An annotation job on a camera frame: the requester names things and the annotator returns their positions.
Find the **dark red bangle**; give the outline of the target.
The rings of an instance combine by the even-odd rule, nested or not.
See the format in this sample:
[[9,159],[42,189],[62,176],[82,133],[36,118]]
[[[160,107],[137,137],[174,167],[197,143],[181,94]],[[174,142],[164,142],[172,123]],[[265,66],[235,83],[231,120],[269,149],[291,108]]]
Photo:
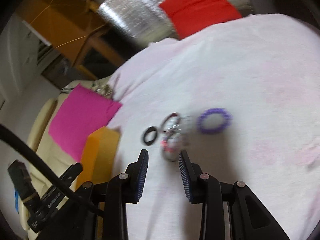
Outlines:
[[160,130],[164,134],[172,133],[178,129],[180,122],[181,115],[179,113],[172,113],[162,121]]

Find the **orange jewelry box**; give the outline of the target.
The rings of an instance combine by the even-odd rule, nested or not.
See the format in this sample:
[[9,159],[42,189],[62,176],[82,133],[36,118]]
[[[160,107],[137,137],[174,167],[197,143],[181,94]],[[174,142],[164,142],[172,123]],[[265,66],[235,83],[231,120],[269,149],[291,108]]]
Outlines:
[[119,141],[120,133],[107,127],[102,127],[87,137],[80,161],[83,171],[77,177],[76,188],[86,181],[95,185],[112,178]]

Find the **magenta pillow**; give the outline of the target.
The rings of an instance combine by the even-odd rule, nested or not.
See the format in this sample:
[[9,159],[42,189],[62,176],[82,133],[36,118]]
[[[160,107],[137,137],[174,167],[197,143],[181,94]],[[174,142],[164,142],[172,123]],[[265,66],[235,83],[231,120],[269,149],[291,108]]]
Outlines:
[[79,163],[87,137],[105,127],[121,106],[117,101],[77,85],[57,111],[48,133],[61,150]]

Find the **pink embossed bedspread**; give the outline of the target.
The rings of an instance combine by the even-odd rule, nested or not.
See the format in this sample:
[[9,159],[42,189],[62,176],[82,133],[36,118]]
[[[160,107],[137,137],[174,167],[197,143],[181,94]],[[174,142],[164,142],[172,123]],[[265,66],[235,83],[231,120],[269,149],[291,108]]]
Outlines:
[[244,181],[290,239],[319,221],[319,30],[281,14],[164,39],[112,75],[122,104],[113,174],[137,160],[142,135],[180,113],[192,162]]

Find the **floral patterned cloth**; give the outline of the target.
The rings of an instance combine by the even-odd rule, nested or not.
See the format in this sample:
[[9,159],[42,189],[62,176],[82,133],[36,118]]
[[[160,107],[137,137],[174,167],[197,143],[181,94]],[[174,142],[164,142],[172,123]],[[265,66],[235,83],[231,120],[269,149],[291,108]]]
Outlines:
[[108,81],[94,81],[91,90],[104,98],[113,99],[113,88],[108,84]]

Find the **silver foil insulation sheet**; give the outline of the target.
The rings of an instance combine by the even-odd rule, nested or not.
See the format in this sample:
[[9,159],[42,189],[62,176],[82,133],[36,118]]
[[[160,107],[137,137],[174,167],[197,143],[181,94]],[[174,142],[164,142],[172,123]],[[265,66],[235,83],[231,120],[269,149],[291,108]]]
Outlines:
[[[159,7],[164,0],[104,0],[97,13],[116,27],[132,44],[145,48],[166,37],[178,37],[166,13]],[[250,0],[228,0],[242,17],[252,13]]]

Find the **red pillow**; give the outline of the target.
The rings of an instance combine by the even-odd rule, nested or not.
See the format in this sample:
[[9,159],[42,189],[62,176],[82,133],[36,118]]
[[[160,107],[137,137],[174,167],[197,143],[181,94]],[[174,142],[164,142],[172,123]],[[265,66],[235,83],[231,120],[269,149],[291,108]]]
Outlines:
[[171,20],[180,39],[208,26],[242,18],[228,0],[164,0],[159,7]]

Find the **wooden table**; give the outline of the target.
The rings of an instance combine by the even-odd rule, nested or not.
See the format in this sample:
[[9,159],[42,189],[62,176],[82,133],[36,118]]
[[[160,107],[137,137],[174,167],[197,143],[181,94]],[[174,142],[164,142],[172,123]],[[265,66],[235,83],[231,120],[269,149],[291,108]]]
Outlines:
[[84,65],[90,50],[120,67],[125,60],[102,38],[110,25],[96,13],[93,0],[23,0],[16,13],[90,80],[97,76]]

